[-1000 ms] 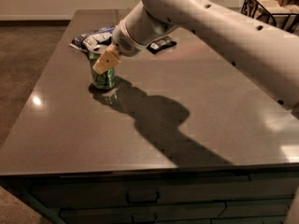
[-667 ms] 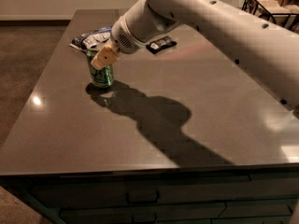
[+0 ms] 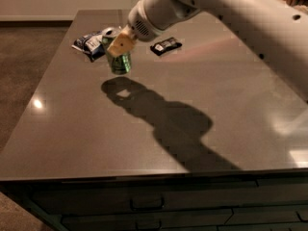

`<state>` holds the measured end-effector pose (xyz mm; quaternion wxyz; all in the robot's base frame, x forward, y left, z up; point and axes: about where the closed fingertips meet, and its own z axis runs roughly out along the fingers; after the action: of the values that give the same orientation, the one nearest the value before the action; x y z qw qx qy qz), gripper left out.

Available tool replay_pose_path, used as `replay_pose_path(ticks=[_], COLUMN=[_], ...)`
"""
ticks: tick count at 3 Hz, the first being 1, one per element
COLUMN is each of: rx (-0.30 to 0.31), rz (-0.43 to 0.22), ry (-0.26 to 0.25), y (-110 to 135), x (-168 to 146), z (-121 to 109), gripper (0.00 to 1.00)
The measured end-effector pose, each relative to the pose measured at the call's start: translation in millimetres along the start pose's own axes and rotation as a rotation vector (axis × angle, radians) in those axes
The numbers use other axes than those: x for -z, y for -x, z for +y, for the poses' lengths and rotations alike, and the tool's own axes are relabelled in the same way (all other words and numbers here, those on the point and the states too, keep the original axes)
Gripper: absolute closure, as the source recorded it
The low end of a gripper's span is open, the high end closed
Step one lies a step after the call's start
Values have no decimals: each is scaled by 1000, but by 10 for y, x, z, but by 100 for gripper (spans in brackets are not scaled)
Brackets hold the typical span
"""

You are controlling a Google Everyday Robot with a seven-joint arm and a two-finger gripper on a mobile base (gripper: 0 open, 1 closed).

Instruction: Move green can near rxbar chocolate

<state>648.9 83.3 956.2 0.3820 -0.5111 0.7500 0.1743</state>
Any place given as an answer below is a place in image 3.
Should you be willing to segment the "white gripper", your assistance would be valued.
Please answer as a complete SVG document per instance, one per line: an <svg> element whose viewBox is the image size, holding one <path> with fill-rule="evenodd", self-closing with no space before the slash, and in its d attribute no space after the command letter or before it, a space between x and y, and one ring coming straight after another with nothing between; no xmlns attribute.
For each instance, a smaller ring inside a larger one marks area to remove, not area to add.
<svg viewBox="0 0 308 231"><path fill-rule="evenodd" d="M163 33L148 19L142 0L129 12L127 24L123 31L126 34L120 33L107 49L113 57L118 57L131 51L135 47L136 39L152 41Z"/></svg>

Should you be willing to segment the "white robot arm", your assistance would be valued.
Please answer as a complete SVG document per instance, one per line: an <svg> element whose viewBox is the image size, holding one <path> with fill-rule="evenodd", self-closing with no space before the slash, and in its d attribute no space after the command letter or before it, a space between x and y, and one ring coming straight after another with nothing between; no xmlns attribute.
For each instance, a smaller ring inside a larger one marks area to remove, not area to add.
<svg viewBox="0 0 308 231"><path fill-rule="evenodd" d="M201 12L218 18L255 55L308 100L308 15L277 0L141 0L108 48L114 56L152 41Z"/></svg>

